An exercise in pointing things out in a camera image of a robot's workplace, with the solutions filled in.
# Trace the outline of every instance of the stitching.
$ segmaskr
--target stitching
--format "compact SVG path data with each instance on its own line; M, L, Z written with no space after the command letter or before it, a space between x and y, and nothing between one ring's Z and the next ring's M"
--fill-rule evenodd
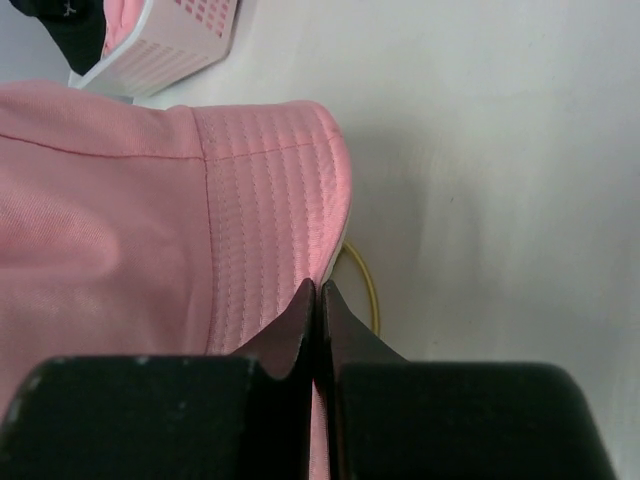
M176 155L160 155L158 153L155 152L149 152L149 153L132 153L132 154L128 154L128 153L120 153L120 154L116 154L116 155L108 155L108 154L102 154L102 153L91 153L91 152L80 152L77 150L65 150L64 148L60 148L60 147L54 147L52 145L47 145L44 143L39 143L39 142L34 142L32 140L24 140L20 137L12 137L11 135L6 135L6 134L2 134L0 133L0 137L2 138L6 138L9 140L15 140L18 142L24 142L24 143L28 143L31 145L38 145L39 147L43 147L43 148L48 148L50 150L55 150L57 152L63 152L63 153L71 153L73 155L84 155L87 157L99 157L99 158L145 158L148 159L149 157L154 157L154 158L159 158L159 159L163 159L163 160L190 160L192 158L196 158L194 155L187 155L184 157L178 157ZM246 153L240 153L237 155L228 155L226 157L220 157L220 158L216 158L216 161L223 161L223 160L231 160L234 158L240 158L240 157L247 157L247 156L251 156L251 155L262 155L265 153L273 153L273 152L283 152L285 150L290 150L292 148L300 148L300 147L308 147L311 145L322 145L324 143L329 143L333 140L335 140L336 138L342 138L341 134L337 134L334 135L333 137L330 137L326 140L323 140L322 142L305 142L305 143L300 143L297 145L287 145L286 147L278 147L278 148L271 148L268 150L260 150L260 151L252 151L252 152L246 152ZM202 143L202 138L200 138L200 148L202 148L203 143Z
M324 122L324 118L323 118L323 116L322 116L322 114L324 113L324 111L322 110L322 111L318 112L318 110L317 110L317 109L314 109L313 113L314 113L314 115L315 115L316 119L320 122L320 125L321 125L322 129L324 130L325 135L327 135L327 134L329 133L329 129L327 128L327 126L326 126L326 124L325 124L325 122ZM304 118L302 119L302 122L303 122L303 124L307 125L307 124L306 124L306 120L305 120ZM338 137L338 136L339 136L339 135L334 135L333 137L331 137L331 138L329 139L329 141L327 141L327 142L326 142L326 143L327 143L327 146L329 147L329 158L331 158L331 169L332 169L333 178L335 178L335 179L336 179L336 189L338 188L338 187L337 187L337 180L338 180L338 178L337 178L337 177L338 177L337 173L338 173L338 168L336 167L336 156L335 156L335 153L334 153L334 150L333 150L333 145L331 144L331 140L333 140L334 138L336 138L336 137ZM315 151L315 153L316 153L316 154L318 154L317 145L314 145L314 151ZM325 203L325 195L324 195L324 192L325 192L325 191L324 191L324 189L322 188L322 178L323 178L323 177L322 177L322 174L321 174L321 172L320 172L320 165L318 164L318 162L316 162L316 169L317 169L317 171L318 171L318 175L319 175L319 179L320 179L320 192L321 192L321 197L322 197L322 211L323 211L323 220L324 220L325 218L331 218L331 217L333 217L334 210L335 210L335 201L334 201L332 204L327 205L328 217L325 217L325 215L324 215L324 212L325 212L325 206L324 206L324 203ZM325 230L325 229L323 228L323 229L322 229L322 244L323 244L323 245L324 245L324 236L325 236L325 235L324 235L324 230ZM335 250L335 249L336 249L336 247L337 247L337 245L336 245L336 244L337 244L337 242L338 242L338 241L339 241L339 237L338 237L338 239L336 239L336 240L335 240L334 244L332 245L332 247L333 247L333 248L331 249L331 251L330 251L330 252L327 252L329 255L333 255L333 250ZM325 268L325 271L323 271L323 272L322 272L322 276L320 277L319 281L322 281L322 278L323 278L323 277L324 277L324 275L326 274L326 270L329 268L328 262L325 262L325 258L323 257L323 258L322 258L322 264L325 264L325 263L327 263L327 267Z
M258 114L257 113L253 113L253 116L255 117L255 121L256 121L256 127L258 129L258 135L260 136L260 144L261 145L266 145L264 143L264 136L263 136L263 132L262 132L262 128L260 126L260 119L258 118ZM263 310L264 310L264 285L265 285L265 275L264 275L264 263L265 263L265 249L264 249L264 241L263 241L263 237L264 235L262 234L262 232L264 232L264 226L262 225L262 215L260 213L260 203L258 201L258 188L256 185L256 176L254 174L254 169L253 169L253 162L251 163L251 181L253 182L253 193L254 193L254 198L256 200L256 213L258 214L258 232L259 232L259 241L260 241L260 318L258 319L258 331L262 330L262 319L264 317L263 315ZM274 202L275 205L275 200L273 200L273 185L271 184L271 171L269 170L269 159L265 158L265 165L267 167L267 178L269 179L269 186L271 187L271 199ZM278 262L278 250L276 249L276 262Z
M211 252L211 280L213 281L214 277L214 256L213 256L213 230L212 230L212 222L211 222L211 202L209 201L209 165L207 164L207 159L204 154L204 144L202 143L202 135L200 134L200 127L198 126L198 121L196 120L196 115L193 110L191 111L191 116L193 117L193 123L196 127L196 132L198 134L198 139L200 140L200 150L202 153L202 163L204 164L204 191L205 198L207 201L207 221L209 223L209 250ZM209 309L209 329L207 331L207 343L205 344L204 353L209 352L209 344L211 342L211 334L213 330L213 296L214 292L211 292L211 307Z
M225 114L222 115L222 123L224 124L224 133L227 137L229 149L231 150L231 152L233 152L231 135L229 135L229 124L227 123L227 117ZM233 170L233 176L235 177L236 186L237 186L238 176L236 174L235 169ZM225 225L227 226L227 231L229 231L229 208L228 208L227 198L228 198L227 195L224 195ZM220 230L220 238L222 239L222 230ZM222 258L222 246L220 247L220 258ZM223 353L224 353L225 345L227 343L227 329L229 328L229 317L231 316L230 315L230 312L231 312L231 242L227 242L227 266L229 268L229 271L227 273L229 286L227 288L227 310L224 315L224 326L222 328L221 349Z
M283 115L284 121L287 124L287 127L289 128L289 130L291 130L291 135L293 136L294 142L298 141L298 135L296 134L295 129L293 128L293 126L291 125L291 122L289 121L289 115L287 115L288 112L285 112ZM305 233L305 239L306 239L306 245L303 246L304 248L304 252L306 252L306 255L297 255L298 252L295 251L296 248L296 238L295 238L295 225L293 224L293 209L291 208L291 192L289 190L289 182L285 182L285 187L287 189L287 208L289 210L289 225L290 225L290 230L291 230L291 244L294 248L294 252L293 252L293 260L294 260L294 269L296 268L296 264L297 259L298 258L305 258L306 259L306 269L303 270L301 273L301 275L295 275L297 272L294 272L294 278L293 278L293 288L294 288L294 293L295 293L295 289L297 288L297 280L300 276L302 277L306 277L307 276L307 272L309 271L309 245L310 245L310 241L309 241L309 200L307 198L307 184L305 182L304 179L304 174L303 174L303 166L302 166L302 162L298 161L296 165L296 171L298 172L298 174L300 175L300 180L302 181L302 195L304 197L304 211L305 211L305 219L304 219L304 233Z
M242 137L244 138L244 143L245 145L249 145L249 138L247 137L247 130L246 130L246 125L244 120L242 119L242 116L240 116L239 118L239 122L240 122L240 128L242 129ZM251 170L251 177L253 179L253 162L249 161L249 169ZM236 180L236 190L238 191L238 196L240 195L240 185L238 184L238 175L235 175L235 180ZM240 203L240 226L242 228L242 255L244 257L244 264L243 264L243 268L242 268L242 283L243 283L243 287L244 287L244 299L242 300L242 320L240 321L240 338L238 339L238 345L241 345L243 342L243 337L244 337L244 329L246 326L246 322L247 322L247 318L246 318L246 314L247 314L247 300L248 300L248 295L247 293L249 292L249 289L247 288L247 281L249 279L249 276L247 275L248 273L248 261L247 261L247 235L245 233L245 223L244 221L242 221L243 219L245 219L245 216L242 214L242 203Z
M210 131L211 137L212 137L212 139L209 140L209 144L213 143L214 145L217 146L218 145L218 136L216 135L215 128L211 127L211 129L207 130L207 131ZM218 180L218 185L221 185L222 186L222 190L226 193L226 187L224 185L224 179L223 179L223 181L219 181L220 179L216 178L216 180ZM217 201L217 205L221 205L223 203L223 201L221 201L220 189L216 189L216 201ZM224 195L224 212L225 212L225 215L228 212L228 209L227 209L227 195L226 194ZM221 223L222 222L222 215L220 215L219 211L218 211L218 218L220 219L219 223ZM227 216L224 217L225 224L228 223L227 218L228 218ZM220 225L218 226L218 257L217 257L217 259L218 259L218 262L221 262L221 259L222 259L222 228L221 228ZM231 272L229 272L229 275L227 275L227 279L229 281L229 284L231 284L230 275L231 275ZM217 283L216 283L216 288L215 288L215 292L214 292L214 295L216 297L216 305L221 305L221 302L219 301L220 298L218 297L218 292L220 291L220 285L222 284L222 265L220 265L219 268L218 268L218 274L217 274L216 282ZM227 295L227 311L223 312L223 315L222 315L224 318L227 318L227 316L229 314L229 310L228 310L229 309L229 298L230 298L229 295ZM219 309L217 309L216 313L218 314L217 318L219 318L219 314L220 314ZM222 350L222 348L223 347L220 346L216 350L216 352L220 352Z

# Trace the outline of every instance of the pink fabric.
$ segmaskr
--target pink fabric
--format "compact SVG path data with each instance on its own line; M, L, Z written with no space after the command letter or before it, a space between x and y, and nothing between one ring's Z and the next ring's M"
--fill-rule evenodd
M322 281L350 194L311 102L164 112L0 87L0 411L54 355L231 352Z
M108 55L136 28L144 0L104 0L107 34L102 55Z

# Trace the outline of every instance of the white surface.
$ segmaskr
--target white surface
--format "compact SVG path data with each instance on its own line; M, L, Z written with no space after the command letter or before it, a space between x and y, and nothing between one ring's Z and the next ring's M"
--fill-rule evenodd
M244 0L228 59L144 103L325 104L384 339L414 359L563 366L636 480L639 18L604 0Z
M66 83L69 71L42 24L0 0L0 82L46 78Z

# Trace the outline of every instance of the plastic basket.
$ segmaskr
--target plastic basket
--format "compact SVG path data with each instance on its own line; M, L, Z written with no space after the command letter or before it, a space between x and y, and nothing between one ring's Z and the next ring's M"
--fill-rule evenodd
M69 86L148 96L224 58L237 0L146 0L131 34Z

